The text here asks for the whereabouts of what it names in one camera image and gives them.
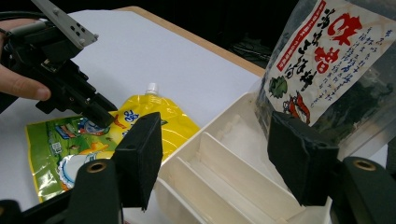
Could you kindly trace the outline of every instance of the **plastic tray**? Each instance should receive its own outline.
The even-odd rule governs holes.
[[[300,206],[266,143],[246,93],[163,162],[160,208],[175,223],[329,223],[331,200]]]

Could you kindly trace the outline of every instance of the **white label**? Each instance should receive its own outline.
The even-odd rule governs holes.
[[[310,126],[396,38],[396,21],[343,0],[319,0],[267,74],[276,111]]]

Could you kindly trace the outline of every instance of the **cartoon illustration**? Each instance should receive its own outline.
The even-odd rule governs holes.
[[[283,102],[283,112],[293,115],[306,124],[311,122],[311,113],[304,103],[303,96],[298,91],[296,96],[290,96],[288,101]]]
[[[272,96],[279,99],[283,97],[283,94],[288,91],[288,82],[284,77],[271,78],[269,82],[269,92],[272,93]]]
[[[58,175],[63,182],[62,188],[69,190],[74,187],[78,169],[83,164],[98,159],[110,159],[114,151],[106,151],[107,148],[108,144],[94,142],[91,144],[91,148],[87,148],[77,155],[64,157],[58,166]]]

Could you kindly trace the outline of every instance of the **transparent plastic bag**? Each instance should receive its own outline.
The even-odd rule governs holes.
[[[327,19],[328,23],[325,28],[321,29],[320,26],[324,27],[323,24],[326,21],[323,19]],[[352,20],[355,22],[355,29],[348,30],[343,26],[347,21]],[[283,110],[286,113],[295,113],[302,120],[309,122],[311,127],[327,135],[335,144],[338,144],[340,147],[339,159],[343,159],[357,150],[362,152],[361,156],[370,157],[384,146],[396,134],[396,113],[393,112],[396,109],[396,101],[394,100],[396,96],[394,92],[396,84],[395,20],[396,2],[391,0],[300,0],[291,13],[288,23],[276,44],[271,60],[267,65],[261,87],[258,90],[256,114],[265,134],[268,134],[272,111]],[[349,32],[349,37],[344,40],[350,40],[350,45],[337,45],[341,43],[340,39],[337,42],[334,41],[334,37],[345,32]],[[295,51],[288,51],[290,46],[293,46],[293,40],[296,40],[298,35],[306,36],[302,38],[299,45],[294,46]],[[326,36],[328,41],[321,41]],[[382,39],[384,43],[386,42],[385,44],[380,42],[380,36],[386,36],[385,40],[384,38]],[[365,42],[370,37],[374,40],[374,43],[378,42],[379,44],[371,46],[366,44]],[[320,116],[309,120],[312,119],[309,116],[312,117],[312,114],[316,113],[314,101],[311,100],[301,104],[303,98],[307,98],[300,97],[300,94],[306,91],[304,87],[296,92],[295,90],[291,91],[293,89],[291,86],[287,86],[289,73],[286,71],[288,71],[288,65],[291,65],[292,60],[294,59],[297,62],[298,59],[296,58],[299,56],[299,52],[302,51],[304,52],[304,57],[306,55],[309,56],[306,63],[304,63],[304,57],[301,57],[298,63],[302,64],[301,62],[303,62],[305,66],[304,72],[311,69],[311,73],[301,73],[299,79],[300,82],[302,82],[301,80],[305,82],[306,88],[311,89],[311,95],[320,95],[320,84],[323,84],[323,82],[315,83],[318,76],[329,75],[330,78],[334,78],[336,72],[333,74],[330,74],[330,72],[335,71],[335,66],[338,62],[341,64],[341,60],[345,59],[348,52],[353,49],[353,53],[358,55],[357,57],[359,58],[363,56],[363,53],[367,54],[369,52],[367,48],[372,46],[382,50],[380,53],[373,52],[371,55],[377,54],[378,58],[372,58],[371,62],[367,62],[365,65],[366,69],[361,69],[359,77],[356,76],[357,81],[347,91],[337,96],[337,99],[331,102]],[[320,51],[333,53],[327,58],[329,59],[327,61],[328,70],[323,74],[315,73],[320,71],[320,69],[324,70],[326,68],[319,66],[318,52]],[[285,58],[290,58],[290,61],[284,64],[285,70],[279,72],[278,66],[281,60]],[[276,72],[279,74],[283,73],[283,79],[281,76],[274,78],[274,73]],[[340,67],[339,76],[347,72],[346,69],[341,72]],[[332,83],[331,88],[339,88],[334,83]],[[283,108],[280,108],[280,105],[276,107],[271,102],[271,97],[274,98],[274,95],[282,95],[282,99],[288,99],[283,101]]]

